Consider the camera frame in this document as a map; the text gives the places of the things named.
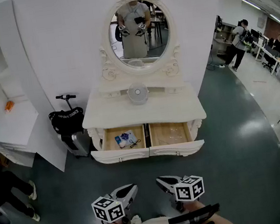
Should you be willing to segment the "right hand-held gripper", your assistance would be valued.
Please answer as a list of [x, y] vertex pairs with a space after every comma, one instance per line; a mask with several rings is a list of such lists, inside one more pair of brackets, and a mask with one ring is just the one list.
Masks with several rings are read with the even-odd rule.
[[203, 178], [194, 175], [185, 179], [180, 176], [159, 176], [156, 184], [165, 193], [175, 195], [174, 205], [179, 212], [184, 212], [184, 203], [199, 200], [205, 193]]

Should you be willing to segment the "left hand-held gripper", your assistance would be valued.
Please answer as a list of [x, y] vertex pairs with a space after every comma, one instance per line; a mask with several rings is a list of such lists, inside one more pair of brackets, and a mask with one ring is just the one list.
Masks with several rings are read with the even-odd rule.
[[100, 196], [92, 204], [94, 215], [103, 224], [115, 223], [127, 217], [129, 205], [138, 192], [136, 184], [125, 185], [114, 190], [111, 194]]

